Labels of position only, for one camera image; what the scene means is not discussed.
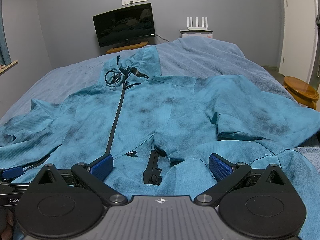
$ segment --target gray ribbed plate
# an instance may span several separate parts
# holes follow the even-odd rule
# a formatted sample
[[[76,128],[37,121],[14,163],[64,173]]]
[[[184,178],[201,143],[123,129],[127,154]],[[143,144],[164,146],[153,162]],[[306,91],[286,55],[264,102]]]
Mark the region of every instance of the gray ribbed plate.
[[[212,207],[195,205],[189,196],[135,196],[111,207],[91,231],[74,240],[248,240],[219,218]]]

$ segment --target white crosshair logo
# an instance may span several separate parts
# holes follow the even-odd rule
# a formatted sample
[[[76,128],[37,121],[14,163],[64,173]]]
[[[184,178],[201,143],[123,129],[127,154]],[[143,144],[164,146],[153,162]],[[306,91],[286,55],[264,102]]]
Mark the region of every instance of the white crosshair logo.
[[[164,202],[166,202],[167,200],[163,199],[163,198],[159,198],[156,200],[158,203],[162,204]]]

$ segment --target blue curtain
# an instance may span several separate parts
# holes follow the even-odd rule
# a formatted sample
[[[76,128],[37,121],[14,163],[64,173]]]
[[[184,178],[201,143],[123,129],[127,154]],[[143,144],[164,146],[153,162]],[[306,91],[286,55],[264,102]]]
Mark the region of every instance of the blue curtain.
[[[7,41],[4,36],[3,21],[2,21],[2,0],[0,0],[0,64],[9,65],[11,63]]]

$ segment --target human hand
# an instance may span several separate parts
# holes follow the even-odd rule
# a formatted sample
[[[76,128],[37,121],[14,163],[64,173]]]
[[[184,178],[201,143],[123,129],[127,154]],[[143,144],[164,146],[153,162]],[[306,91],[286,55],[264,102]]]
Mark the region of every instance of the human hand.
[[[0,238],[1,240],[11,240],[13,231],[12,231],[12,226],[13,226],[13,214],[9,210],[8,215],[7,215],[7,227],[5,230],[1,233]]]

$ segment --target television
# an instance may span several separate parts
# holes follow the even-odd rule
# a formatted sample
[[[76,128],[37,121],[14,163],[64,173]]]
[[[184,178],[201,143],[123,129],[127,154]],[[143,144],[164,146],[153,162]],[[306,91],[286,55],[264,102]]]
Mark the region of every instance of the television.
[[[105,12],[93,22],[100,47],[156,36],[151,3]]]

